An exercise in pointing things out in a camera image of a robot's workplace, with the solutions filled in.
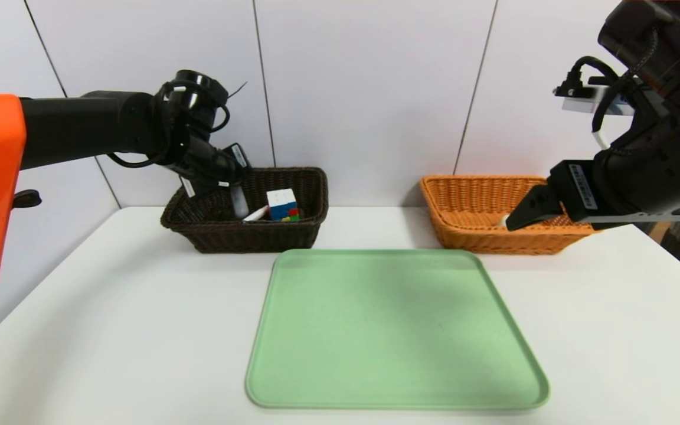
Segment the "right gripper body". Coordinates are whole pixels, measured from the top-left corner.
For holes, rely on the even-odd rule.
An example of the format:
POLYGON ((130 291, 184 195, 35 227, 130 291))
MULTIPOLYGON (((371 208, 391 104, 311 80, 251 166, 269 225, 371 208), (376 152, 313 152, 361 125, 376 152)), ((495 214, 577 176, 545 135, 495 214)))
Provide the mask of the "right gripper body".
POLYGON ((567 215, 596 230, 680 220, 680 138, 618 138, 590 161, 561 161, 558 186, 567 215))

